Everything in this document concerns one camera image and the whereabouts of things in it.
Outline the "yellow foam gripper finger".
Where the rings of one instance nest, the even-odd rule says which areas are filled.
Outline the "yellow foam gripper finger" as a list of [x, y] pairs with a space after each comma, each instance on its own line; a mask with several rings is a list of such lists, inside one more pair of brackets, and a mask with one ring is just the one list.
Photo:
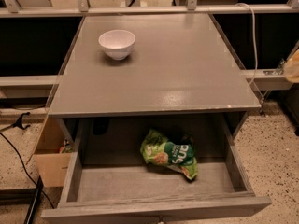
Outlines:
[[299, 83], [299, 49], [284, 64], [283, 74], [288, 81]]

